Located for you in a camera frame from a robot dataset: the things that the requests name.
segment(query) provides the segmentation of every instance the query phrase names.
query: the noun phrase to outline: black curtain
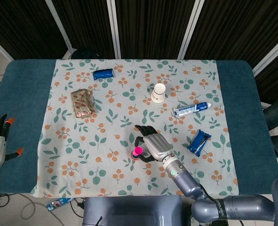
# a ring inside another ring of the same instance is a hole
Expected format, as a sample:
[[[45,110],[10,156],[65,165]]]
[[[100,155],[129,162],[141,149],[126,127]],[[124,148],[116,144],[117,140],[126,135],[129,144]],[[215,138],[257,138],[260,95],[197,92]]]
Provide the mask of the black curtain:
[[[68,50],[44,0],[0,0],[0,45],[14,59],[60,59]]]
[[[53,0],[73,48],[115,58],[106,0]]]
[[[116,0],[122,58],[176,59],[194,0]]]
[[[255,79],[261,101],[272,104],[278,97],[278,56]]]
[[[278,0],[206,0],[185,59],[246,60],[278,43]]]

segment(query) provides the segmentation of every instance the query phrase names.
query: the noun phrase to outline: cable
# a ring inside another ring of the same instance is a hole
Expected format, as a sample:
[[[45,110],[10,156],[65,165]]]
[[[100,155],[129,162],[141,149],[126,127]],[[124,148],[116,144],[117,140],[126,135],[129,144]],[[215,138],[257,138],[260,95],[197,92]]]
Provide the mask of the cable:
[[[14,194],[16,194],[16,193],[13,193],[13,194],[6,194],[6,193],[0,194],[0,198],[1,198],[1,197],[5,197],[5,196],[8,198],[7,203],[5,203],[4,205],[2,205],[2,206],[0,206],[0,207],[6,206],[6,205],[9,203],[9,200],[10,200],[10,197],[9,197],[9,196],[14,195]]]
[[[75,212],[75,210],[74,210],[74,208],[73,208],[73,206],[72,206],[72,201],[70,202],[70,205],[71,205],[71,209],[72,209],[73,213],[75,213],[75,215],[76,215],[77,217],[83,218],[82,216],[78,215],[78,214]]]
[[[205,188],[204,188],[201,184],[199,184],[199,186],[201,187],[201,189],[203,189],[203,191],[204,191],[204,193],[206,194],[206,196],[207,196],[211,201],[214,201],[214,202],[215,202],[215,199],[214,199],[213,197],[211,197],[211,196],[207,193],[207,191],[205,190]]]
[[[24,198],[26,198],[26,199],[28,199],[28,200],[30,201],[30,203],[28,203],[27,205],[25,205],[25,206],[22,208],[22,210],[21,210],[21,218],[24,219],[24,220],[27,220],[27,219],[30,219],[31,217],[33,217],[33,215],[35,214],[35,211],[36,211],[36,206],[35,206],[35,205],[43,206],[43,207],[45,207],[45,209],[46,209],[46,206],[45,206],[44,204],[41,204],[41,203],[39,203],[39,202],[33,202],[30,198],[28,198],[27,196],[25,196],[25,195],[23,195],[23,194],[20,194],[20,193],[13,193],[13,194],[6,194],[6,193],[4,193],[4,194],[0,194],[0,198],[1,198],[1,197],[5,197],[5,196],[8,197],[8,200],[7,200],[6,204],[5,204],[5,205],[2,205],[2,206],[0,206],[0,207],[6,206],[6,205],[9,203],[9,199],[10,199],[9,197],[10,197],[11,195],[14,195],[14,194],[19,194],[20,196],[22,196],[22,197],[24,197]],[[29,206],[29,205],[33,205],[33,212],[32,212],[32,214],[30,214],[30,216],[24,217],[24,216],[23,216],[23,211],[24,211],[25,208],[26,208],[27,206]],[[62,226],[64,226],[63,222],[62,222],[54,213],[52,213],[52,212],[49,212],[49,213],[51,213],[51,214],[59,221],[59,223],[60,223]]]
[[[102,216],[100,216],[99,220],[97,221],[96,225],[95,226],[98,226],[99,222],[103,219]]]
[[[21,196],[23,196],[24,198],[26,198],[26,199],[28,199],[28,200],[30,201],[29,204],[25,205],[25,206],[22,208],[21,217],[22,217],[23,219],[29,219],[29,218],[31,218],[31,217],[34,215],[35,210],[36,210],[36,207],[35,207],[36,204],[37,204],[37,205],[40,205],[40,206],[43,206],[43,207],[46,208],[45,205],[43,205],[43,204],[41,204],[41,203],[39,203],[39,202],[33,202],[30,198],[28,198],[27,196],[25,196],[25,195],[23,195],[23,194],[20,194],[20,193],[18,193],[18,194],[21,195]],[[24,218],[24,217],[23,217],[23,210],[24,210],[27,206],[29,206],[29,205],[31,205],[31,204],[33,205],[33,213],[32,213],[29,217]],[[51,214],[59,221],[59,223],[60,223],[62,226],[64,226],[63,222],[62,222],[54,213],[52,213],[52,212],[49,212],[49,213],[51,213]]]

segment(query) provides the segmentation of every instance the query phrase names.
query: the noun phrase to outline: tablecloth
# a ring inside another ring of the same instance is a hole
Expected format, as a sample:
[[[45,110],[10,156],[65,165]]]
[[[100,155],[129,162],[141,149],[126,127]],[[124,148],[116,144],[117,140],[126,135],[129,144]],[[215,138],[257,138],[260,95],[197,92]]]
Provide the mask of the tablecloth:
[[[115,77],[93,80],[113,68]],[[154,85],[166,85],[156,104]],[[93,91],[96,115],[75,118],[70,93]],[[185,116],[173,107],[208,101],[212,108]],[[159,162],[130,159],[135,124],[152,125],[210,194],[238,194],[230,139],[213,60],[57,60],[38,146],[37,197],[181,194]],[[198,129],[212,135],[201,157],[185,148]]]

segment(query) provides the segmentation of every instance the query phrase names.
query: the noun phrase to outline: black bag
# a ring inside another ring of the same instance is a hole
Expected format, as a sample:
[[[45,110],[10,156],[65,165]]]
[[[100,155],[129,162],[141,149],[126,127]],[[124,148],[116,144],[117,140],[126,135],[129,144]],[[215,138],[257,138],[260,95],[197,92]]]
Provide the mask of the black bag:
[[[91,49],[76,50],[73,52],[71,59],[102,59],[101,56]]]

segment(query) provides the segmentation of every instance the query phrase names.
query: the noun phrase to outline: white paper cup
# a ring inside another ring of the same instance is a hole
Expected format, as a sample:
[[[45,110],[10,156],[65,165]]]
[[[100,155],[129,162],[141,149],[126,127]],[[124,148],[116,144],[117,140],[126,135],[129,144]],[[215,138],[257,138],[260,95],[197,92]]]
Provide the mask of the white paper cup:
[[[162,83],[158,83],[154,86],[151,93],[151,99],[156,103],[161,103],[165,100],[166,86]]]

